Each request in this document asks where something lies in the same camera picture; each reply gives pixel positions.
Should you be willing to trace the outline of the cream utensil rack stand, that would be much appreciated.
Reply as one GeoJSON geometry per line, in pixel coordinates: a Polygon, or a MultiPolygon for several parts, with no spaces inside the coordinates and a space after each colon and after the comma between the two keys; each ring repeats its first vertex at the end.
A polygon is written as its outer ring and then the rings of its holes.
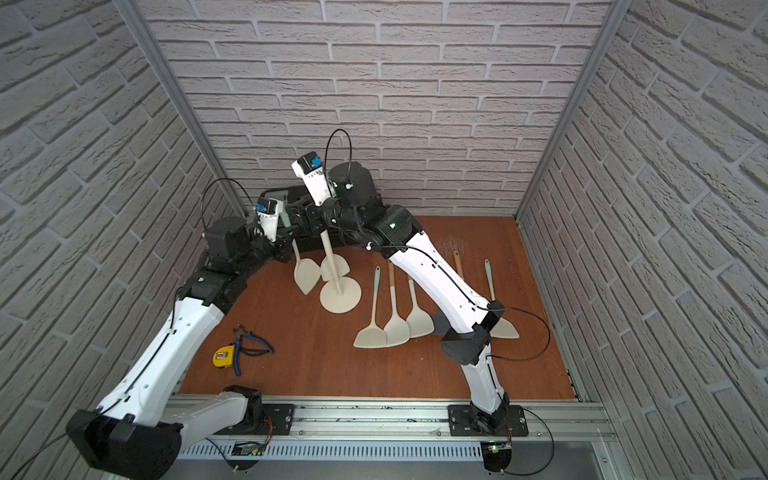
{"type": "Polygon", "coordinates": [[[342,266],[339,267],[328,231],[323,231],[320,238],[325,252],[321,263],[321,276],[325,282],[320,293],[321,306],[333,314],[347,313],[360,302],[361,287],[357,281],[343,275],[343,272],[349,272],[349,266],[341,258],[342,266]]]}

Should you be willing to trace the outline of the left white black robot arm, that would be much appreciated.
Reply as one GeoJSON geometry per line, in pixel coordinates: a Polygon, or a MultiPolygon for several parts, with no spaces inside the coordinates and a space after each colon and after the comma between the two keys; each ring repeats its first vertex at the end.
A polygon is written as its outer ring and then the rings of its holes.
{"type": "Polygon", "coordinates": [[[65,435],[86,464],[128,479],[159,479],[178,455],[220,431],[272,436],[275,423],[259,391],[233,385],[174,414],[174,386],[199,347],[273,259],[286,261],[296,226],[285,215],[216,221],[205,233],[205,260],[174,297],[172,312],[137,364],[95,410],[78,410],[65,435]]]}

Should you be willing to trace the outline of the cream slotted turner wooden handle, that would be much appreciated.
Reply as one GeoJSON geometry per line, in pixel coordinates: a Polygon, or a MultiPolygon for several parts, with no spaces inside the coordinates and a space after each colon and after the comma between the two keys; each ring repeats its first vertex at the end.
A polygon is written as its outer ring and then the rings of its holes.
{"type": "Polygon", "coordinates": [[[408,287],[412,302],[412,309],[406,318],[411,338],[420,338],[431,335],[434,332],[434,323],[431,316],[423,310],[418,303],[415,282],[408,277],[408,287]]]}

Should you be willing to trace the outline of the cream spoon green handle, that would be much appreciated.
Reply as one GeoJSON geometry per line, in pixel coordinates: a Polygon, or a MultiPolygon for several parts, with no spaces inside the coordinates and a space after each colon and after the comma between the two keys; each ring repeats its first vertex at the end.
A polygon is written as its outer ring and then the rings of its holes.
{"type": "MultiPolygon", "coordinates": [[[[484,260],[484,267],[486,272],[486,278],[488,281],[491,300],[495,301],[496,295],[495,295],[492,266],[491,266],[491,262],[488,259],[484,260]]],[[[498,339],[512,340],[512,339],[518,339],[520,337],[520,334],[510,321],[501,317],[496,323],[496,325],[493,327],[493,329],[491,330],[491,336],[493,338],[498,338],[498,339]]]]}

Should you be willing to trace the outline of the cream spatula green handle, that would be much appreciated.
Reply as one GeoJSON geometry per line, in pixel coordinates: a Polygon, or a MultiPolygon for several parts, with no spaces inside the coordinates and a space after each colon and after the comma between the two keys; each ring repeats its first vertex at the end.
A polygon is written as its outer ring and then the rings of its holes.
{"type": "Polygon", "coordinates": [[[387,346],[386,333],[377,324],[377,303],[381,281],[381,268],[377,266],[374,272],[373,297],[369,324],[360,330],[353,346],[358,349],[381,349],[387,346]]]}
{"type": "Polygon", "coordinates": [[[294,280],[301,292],[308,295],[320,280],[320,266],[314,260],[301,256],[295,236],[292,236],[291,245],[296,261],[294,280]]]}

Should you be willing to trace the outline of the grey spatula green handle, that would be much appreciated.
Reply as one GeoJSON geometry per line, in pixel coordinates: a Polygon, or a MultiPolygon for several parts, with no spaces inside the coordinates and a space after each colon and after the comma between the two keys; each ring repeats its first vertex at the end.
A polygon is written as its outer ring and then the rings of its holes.
{"type": "Polygon", "coordinates": [[[451,328],[447,317],[441,310],[439,310],[435,315],[432,316],[432,323],[433,323],[432,334],[439,337],[443,337],[451,328]]]}

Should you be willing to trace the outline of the cream ladle wooden handle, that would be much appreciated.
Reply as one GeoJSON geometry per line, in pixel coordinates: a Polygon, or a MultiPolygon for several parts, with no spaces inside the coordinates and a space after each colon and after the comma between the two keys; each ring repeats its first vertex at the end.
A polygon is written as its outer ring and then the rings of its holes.
{"type": "Polygon", "coordinates": [[[455,266],[456,266],[456,272],[458,273],[459,277],[462,280],[465,279],[464,269],[463,269],[463,264],[462,264],[462,259],[461,259],[461,254],[460,254],[460,251],[458,249],[453,250],[453,259],[454,259],[455,266]]]}

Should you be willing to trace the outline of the cream spatula wooden handle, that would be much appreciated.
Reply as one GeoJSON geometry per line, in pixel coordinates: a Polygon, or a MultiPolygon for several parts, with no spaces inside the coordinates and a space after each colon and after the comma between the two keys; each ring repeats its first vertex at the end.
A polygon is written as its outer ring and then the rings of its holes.
{"type": "Polygon", "coordinates": [[[407,322],[399,315],[399,312],[398,312],[394,265],[391,262],[389,262],[387,266],[388,266],[391,316],[384,327],[384,332],[386,335],[386,346],[396,347],[396,346],[403,345],[409,341],[410,330],[407,322]]]}

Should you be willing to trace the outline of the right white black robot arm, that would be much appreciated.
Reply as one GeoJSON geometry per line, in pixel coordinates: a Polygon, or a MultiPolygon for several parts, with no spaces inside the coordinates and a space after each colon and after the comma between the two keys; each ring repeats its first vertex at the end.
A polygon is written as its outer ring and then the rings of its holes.
{"type": "Polygon", "coordinates": [[[366,249],[381,254],[410,276],[439,307],[449,329],[442,351],[460,364],[471,401],[470,428],[485,435],[508,435],[525,416],[513,406],[494,368],[491,331],[504,306],[475,292],[440,255],[413,215],[384,204],[369,171],[356,161],[324,171],[311,152],[291,165],[306,186],[323,229],[336,228],[366,249]]]}

